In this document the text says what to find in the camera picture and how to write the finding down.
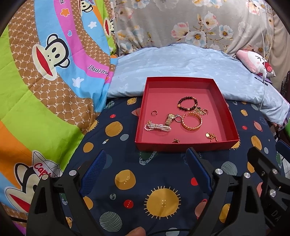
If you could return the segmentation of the person's left hand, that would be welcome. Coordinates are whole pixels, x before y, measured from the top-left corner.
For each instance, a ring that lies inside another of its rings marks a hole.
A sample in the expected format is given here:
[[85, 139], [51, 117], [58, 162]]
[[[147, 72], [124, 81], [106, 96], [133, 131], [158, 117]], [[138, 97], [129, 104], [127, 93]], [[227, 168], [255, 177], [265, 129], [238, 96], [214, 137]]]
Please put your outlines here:
[[146, 231], [143, 227], [137, 227], [130, 231], [126, 236], [146, 236]]

